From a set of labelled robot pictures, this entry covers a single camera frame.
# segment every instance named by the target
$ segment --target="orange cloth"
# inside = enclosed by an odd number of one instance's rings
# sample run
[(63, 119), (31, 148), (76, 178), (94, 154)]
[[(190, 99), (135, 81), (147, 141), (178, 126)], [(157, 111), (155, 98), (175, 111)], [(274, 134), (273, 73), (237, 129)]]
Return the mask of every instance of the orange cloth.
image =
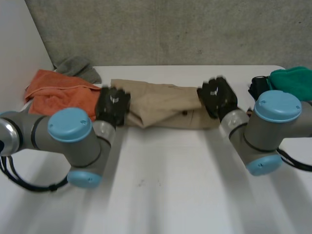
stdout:
[(25, 102), (34, 99), (29, 113), (51, 116), (67, 107), (83, 109), (95, 120), (95, 106), (101, 88), (78, 77), (39, 70), (25, 94)]

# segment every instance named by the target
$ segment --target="light blue cap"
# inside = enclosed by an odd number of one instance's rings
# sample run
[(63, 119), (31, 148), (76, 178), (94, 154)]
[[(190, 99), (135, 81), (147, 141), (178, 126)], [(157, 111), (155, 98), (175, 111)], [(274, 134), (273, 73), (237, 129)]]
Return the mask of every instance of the light blue cap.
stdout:
[(301, 114), (301, 102), (294, 95), (280, 90), (269, 90), (260, 95), (254, 105), (255, 113), (273, 123), (286, 123)]
[(275, 171), (282, 162), (280, 155), (269, 155), (250, 162), (246, 168), (253, 176), (261, 176)]
[(60, 142), (77, 142), (89, 135), (92, 122), (80, 108), (67, 108), (56, 112), (48, 122), (48, 132)]
[(92, 189), (99, 186), (102, 177), (91, 172), (71, 171), (67, 174), (67, 180), (70, 184), (77, 187)]

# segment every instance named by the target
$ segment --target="green cloth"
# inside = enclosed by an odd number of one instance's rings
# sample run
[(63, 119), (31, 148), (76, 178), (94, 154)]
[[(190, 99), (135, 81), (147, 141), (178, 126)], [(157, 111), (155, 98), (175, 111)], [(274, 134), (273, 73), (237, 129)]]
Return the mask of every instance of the green cloth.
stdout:
[(295, 95), (300, 101), (312, 100), (312, 70), (294, 67), (276, 70), (269, 76), (270, 88)]

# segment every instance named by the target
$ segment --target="folded cloth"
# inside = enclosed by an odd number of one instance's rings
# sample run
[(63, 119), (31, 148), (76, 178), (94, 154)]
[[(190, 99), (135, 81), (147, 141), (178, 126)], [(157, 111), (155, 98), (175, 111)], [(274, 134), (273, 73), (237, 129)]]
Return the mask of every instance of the folded cloth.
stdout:
[(80, 77), (91, 84), (101, 84), (102, 79), (91, 65), (90, 61), (82, 56), (71, 56), (56, 66), (56, 72), (69, 77)]
[(274, 89), (290, 93), (300, 101), (312, 100), (312, 70), (306, 67), (273, 71), (269, 81)]
[(219, 125), (218, 119), (209, 117), (198, 99), (195, 87), (122, 79), (113, 79), (111, 86), (131, 94), (127, 125), (187, 129), (214, 128)]
[(306, 67), (280, 69), (268, 77), (254, 77), (248, 92), (255, 100), (268, 90), (281, 90), (296, 96), (300, 101), (312, 100), (312, 70)]
[(78, 77), (39, 70), (28, 86), (24, 99), (33, 98), (29, 113), (51, 116), (67, 107), (83, 109), (95, 120), (95, 105), (101, 88)]

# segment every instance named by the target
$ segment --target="gray cloth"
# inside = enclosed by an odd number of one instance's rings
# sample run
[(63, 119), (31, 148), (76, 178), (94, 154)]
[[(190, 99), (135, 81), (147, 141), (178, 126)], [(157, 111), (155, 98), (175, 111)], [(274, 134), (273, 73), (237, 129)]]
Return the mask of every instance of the gray cloth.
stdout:
[(102, 79), (91, 65), (90, 61), (83, 56), (71, 56), (65, 59), (56, 72), (70, 77), (80, 77), (91, 84), (101, 84)]

